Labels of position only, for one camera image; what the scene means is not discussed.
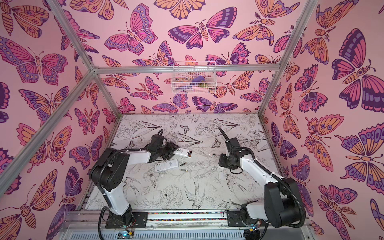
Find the white remote with display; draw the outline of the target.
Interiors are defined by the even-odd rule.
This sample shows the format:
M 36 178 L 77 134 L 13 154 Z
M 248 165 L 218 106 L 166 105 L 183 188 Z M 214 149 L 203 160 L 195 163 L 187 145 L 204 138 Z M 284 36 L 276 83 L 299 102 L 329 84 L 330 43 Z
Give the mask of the white remote with display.
M 156 172 L 163 172 L 163 171 L 167 171 L 167 170 L 174 169 L 177 167 L 179 167 L 179 162 L 177 159 L 168 160 L 168 161 L 165 161 L 162 163 L 155 164 L 155 171 Z

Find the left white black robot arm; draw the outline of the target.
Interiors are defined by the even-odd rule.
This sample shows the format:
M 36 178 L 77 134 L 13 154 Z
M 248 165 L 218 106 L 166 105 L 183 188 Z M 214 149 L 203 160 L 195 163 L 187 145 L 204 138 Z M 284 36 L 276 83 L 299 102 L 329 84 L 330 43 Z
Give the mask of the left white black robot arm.
M 110 218 L 122 226 L 133 219 L 132 207 L 123 191 L 127 166 L 170 160 L 179 148 L 169 142 L 161 132 L 153 135 L 151 142 L 141 149 L 106 148 L 90 172 L 90 180 L 99 189 L 109 209 Z

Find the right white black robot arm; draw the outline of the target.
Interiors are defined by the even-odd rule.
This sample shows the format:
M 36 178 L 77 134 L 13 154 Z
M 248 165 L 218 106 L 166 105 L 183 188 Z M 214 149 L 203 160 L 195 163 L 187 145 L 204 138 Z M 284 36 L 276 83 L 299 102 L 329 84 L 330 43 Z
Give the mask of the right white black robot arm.
M 264 188 L 263 200 L 241 205 L 243 223 L 254 228 L 262 222 L 274 228 L 301 228 L 305 223 L 306 210 L 297 182 L 267 169 L 250 148 L 240 146 L 237 138 L 226 138 L 225 144 L 227 153 L 221 154 L 219 166 L 245 171 Z

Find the white battery cover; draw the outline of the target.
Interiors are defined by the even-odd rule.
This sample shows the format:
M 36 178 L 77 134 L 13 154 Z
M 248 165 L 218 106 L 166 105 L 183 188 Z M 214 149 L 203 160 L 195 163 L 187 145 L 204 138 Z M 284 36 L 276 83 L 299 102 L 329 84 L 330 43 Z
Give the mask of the white battery cover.
M 224 172 L 219 172 L 218 178 L 219 180 L 223 181 L 223 180 L 226 180 L 227 175 Z

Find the purple object in basket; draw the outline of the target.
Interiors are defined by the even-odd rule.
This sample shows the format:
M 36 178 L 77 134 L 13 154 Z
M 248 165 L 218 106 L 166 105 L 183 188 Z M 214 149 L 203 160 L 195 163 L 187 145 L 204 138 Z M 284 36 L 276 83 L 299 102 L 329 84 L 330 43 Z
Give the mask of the purple object in basket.
M 205 78 L 203 76 L 198 76 L 196 78 L 194 78 L 193 80 L 191 80 L 191 83 L 193 83 L 194 85 L 195 84 L 199 84 L 199 83 L 205 83 Z

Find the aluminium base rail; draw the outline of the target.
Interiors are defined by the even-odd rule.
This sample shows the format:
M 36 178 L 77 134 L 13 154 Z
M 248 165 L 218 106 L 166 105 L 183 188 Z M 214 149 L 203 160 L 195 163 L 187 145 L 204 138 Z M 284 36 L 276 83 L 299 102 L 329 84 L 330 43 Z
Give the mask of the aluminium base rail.
M 119 226 L 100 211 L 68 214 L 60 240 L 314 240 L 309 225 L 300 229 L 246 226 L 238 210 L 139 210 L 129 227 Z

